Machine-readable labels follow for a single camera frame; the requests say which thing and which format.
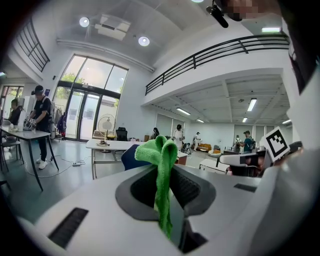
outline air conditioner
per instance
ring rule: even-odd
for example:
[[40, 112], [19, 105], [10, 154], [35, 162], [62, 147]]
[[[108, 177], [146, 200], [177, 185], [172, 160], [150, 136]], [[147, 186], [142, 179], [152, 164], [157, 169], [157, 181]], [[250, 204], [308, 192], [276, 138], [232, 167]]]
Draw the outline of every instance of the air conditioner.
[[94, 28], [98, 34], [115, 38], [120, 41], [126, 36], [131, 23], [118, 17], [102, 14], [100, 24], [95, 24]]

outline railing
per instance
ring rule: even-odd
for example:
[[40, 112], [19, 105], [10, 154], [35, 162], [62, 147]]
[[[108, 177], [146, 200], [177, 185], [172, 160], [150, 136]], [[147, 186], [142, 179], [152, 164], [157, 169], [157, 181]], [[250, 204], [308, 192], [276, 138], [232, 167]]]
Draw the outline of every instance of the railing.
[[289, 49], [289, 40], [286, 35], [252, 35], [218, 43], [185, 58], [159, 75], [146, 85], [145, 95], [184, 72], [216, 59], [240, 53], [248, 54], [251, 51], [277, 49]]
[[39, 42], [31, 19], [18, 32], [16, 40], [36, 68], [42, 72], [50, 60]]

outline door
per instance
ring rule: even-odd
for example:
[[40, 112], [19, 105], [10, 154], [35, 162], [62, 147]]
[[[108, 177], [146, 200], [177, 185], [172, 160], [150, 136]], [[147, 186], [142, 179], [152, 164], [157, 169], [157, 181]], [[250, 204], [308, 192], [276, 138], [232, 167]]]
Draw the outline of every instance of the door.
[[83, 90], [72, 90], [67, 104], [67, 140], [87, 142], [92, 139], [100, 97]]

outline shoe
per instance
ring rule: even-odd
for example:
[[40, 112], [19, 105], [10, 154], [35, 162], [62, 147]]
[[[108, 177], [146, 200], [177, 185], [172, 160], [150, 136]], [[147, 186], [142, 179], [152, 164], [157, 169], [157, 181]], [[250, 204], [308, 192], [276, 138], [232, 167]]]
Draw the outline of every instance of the shoe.
[[48, 165], [47, 161], [41, 161], [39, 164], [39, 169], [42, 170], [46, 168], [47, 165]]
[[41, 157], [35, 161], [37, 164], [41, 163]]

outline electrical cord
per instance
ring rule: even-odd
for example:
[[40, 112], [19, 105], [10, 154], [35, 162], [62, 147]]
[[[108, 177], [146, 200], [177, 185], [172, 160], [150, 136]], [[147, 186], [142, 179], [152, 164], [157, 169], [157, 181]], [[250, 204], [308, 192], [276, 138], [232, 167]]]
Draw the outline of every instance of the electrical cord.
[[[73, 163], [78, 163], [78, 164], [80, 164], [81, 166], [83, 166], [83, 165], [86, 164], [86, 162], [85, 162], [86, 159], [91, 158], [91, 156], [87, 156], [87, 157], [84, 158], [83, 160], [78, 160], [78, 161], [73, 162], [73, 161], [68, 161], [68, 160], [63, 159], [63, 158], [61, 157], [61, 155], [55, 155], [55, 157], [60, 157], [61, 160], [66, 161], [66, 162], [68, 162], [68, 163], [72, 163], [72, 164], [73, 164]], [[38, 176], [38, 178], [39, 178], [39, 179], [41, 179], [41, 178], [51, 178], [51, 177], [57, 176], [57, 175], [59, 175], [59, 174], [62, 174], [62, 173], [64, 173], [66, 170], [68, 170], [70, 167], [72, 167], [72, 164], [71, 164], [69, 167], [67, 167], [66, 169], [64, 169], [63, 171], [59, 171], [58, 173], [56, 173], [56, 174], [54, 174], [54, 175], [50, 175], [50, 176]], [[24, 168], [25, 168], [25, 170], [26, 170], [26, 172], [27, 172], [28, 174], [30, 174], [30, 175], [32, 175], [32, 176], [35, 176], [33, 173], [31, 173], [31, 172], [28, 171], [28, 169], [27, 169], [27, 168], [28, 168], [28, 165], [27, 165], [26, 161], [24, 161], [23, 166], [24, 166]]]

